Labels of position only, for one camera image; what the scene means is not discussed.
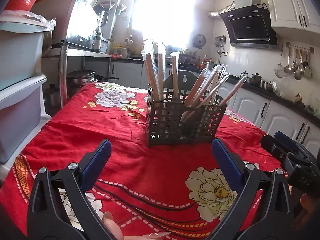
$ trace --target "blue gripper pad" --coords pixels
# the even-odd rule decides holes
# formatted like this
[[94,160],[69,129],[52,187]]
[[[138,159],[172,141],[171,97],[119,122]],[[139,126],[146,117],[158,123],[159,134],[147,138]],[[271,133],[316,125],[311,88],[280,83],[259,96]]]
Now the blue gripper pad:
[[244,188],[243,175],[220,139],[212,141],[212,154],[230,188],[240,194]]
[[111,143],[104,139],[93,153],[92,159],[82,172],[82,183],[80,190],[86,192],[93,188],[103,167],[111,155]]
[[280,132],[280,131],[275,133],[275,139],[279,143],[281,143],[282,145],[287,147],[293,153],[295,153],[295,152],[297,152],[299,150],[298,147],[297,147],[296,142],[294,140],[292,140],[291,138],[289,138],[288,136],[286,136],[285,134],[283,134],[282,132]]

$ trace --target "black countertop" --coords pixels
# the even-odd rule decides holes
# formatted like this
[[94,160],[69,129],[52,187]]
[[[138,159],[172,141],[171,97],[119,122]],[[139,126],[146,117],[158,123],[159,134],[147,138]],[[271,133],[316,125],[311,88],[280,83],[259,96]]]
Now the black countertop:
[[[142,59],[131,59],[131,58],[121,58],[121,59],[116,59],[112,60],[113,62],[127,62],[127,63],[140,63],[143,64]],[[179,64],[178,69],[180,70],[188,70],[194,73],[201,73],[201,69],[197,69],[193,66],[190,66],[192,64]],[[171,64],[166,64],[165,65],[168,68],[172,68]],[[237,76],[230,75],[228,78],[227,82],[231,84],[236,84],[240,78]],[[292,111],[296,112],[297,114],[301,115],[302,117],[306,118],[308,121],[312,122],[314,125],[316,125],[318,128],[320,128],[320,119],[318,119],[316,116],[313,114],[309,113],[307,110],[305,110],[301,105],[295,104],[291,101],[288,101],[284,98],[278,97],[274,93],[265,91],[261,88],[249,85],[247,83],[244,83],[242,85],[242,88],[251,91],[259,96],[262,96],[266,99],[273,100],[289,109]]]
[[[230,77],[227,79],[227,82],[231,83],[231,84],[236,84],[238,82],[240,78],[230,75]],[[297,114],[301,115],[302,117],[306,118],[308,121],[312,122],[315,126],[317,126],[318,128],[320,128],[320,119],[318,119],[316,116],[314,116],[313,114],[309,113],[307,110],[304,109],[304,107],[302,107],[299,104],[295,104],[289,100],[286,100],[284,98],[278,97],[276,94],[265,91],[264,89],[249,85],[247,83],[244,83],[242,85],[242,88],[249,90],[259,96],[262,96],[266,99],[269,100],[273,100],[289,109],[291,109],[292,111],[296,112]]]

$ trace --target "stack of pans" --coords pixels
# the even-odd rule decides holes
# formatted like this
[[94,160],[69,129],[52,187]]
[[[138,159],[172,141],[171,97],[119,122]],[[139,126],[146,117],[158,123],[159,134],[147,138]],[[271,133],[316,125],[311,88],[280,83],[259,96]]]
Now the stack of pans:
[[67,74],[69,98],[73,97],[86,84],[97,82],[94,70],[77,70]]

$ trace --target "black cabinet handle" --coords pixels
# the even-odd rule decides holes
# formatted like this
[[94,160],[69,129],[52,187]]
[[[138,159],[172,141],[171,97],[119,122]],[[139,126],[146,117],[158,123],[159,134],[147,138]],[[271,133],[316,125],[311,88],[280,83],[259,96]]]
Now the black cabinet handle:
[[300,21],[300,25],[302,26],[302,23],[301,23],[301,16],[299,15],[299,21]]
[[297,137],[296,137],[296,141],[297,141],[298,138],[299,138],[299,135],[300,135],[300,133],[301,133],[301,131],[302,131],[302,128],[304,128],[304,123],[302,123],[302,126],[301,126],[301,128],[300,128],[300,131],[298,132],[298,135],[297,135]]
[[304,24],[305,24],[305,25],[306,25],[306,27],[307,27],[306,18],[305,18],[305,17],[303,17],[303,19],[304,19]]
[[264,109],[266,108],[267,106],[267,103],[264,104],[263,108],[262,108],[262,112],[261,112],[261,118],[263,118],[263,112],[264,112]]
[[304,135],[304,138],[303,138],[301,144],[304,143],[304,140],[305,140],[305,138],[307,137],[307,134],[308,134],[309,130],[310,130],[310,126],[308,126],[307,132],[306,132],[306,134]]

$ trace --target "flower center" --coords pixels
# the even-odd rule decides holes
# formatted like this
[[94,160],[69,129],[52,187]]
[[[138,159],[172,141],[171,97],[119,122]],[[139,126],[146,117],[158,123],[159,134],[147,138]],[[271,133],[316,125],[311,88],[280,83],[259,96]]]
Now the flower center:
[[216,187],[216,188],[214,189],[214,194],[215,194],[218,198],[226,198],[226,197],[229,196],[229,192],[228,192],[225,188],[220,187],[220,186],[218,186],[218,187]]

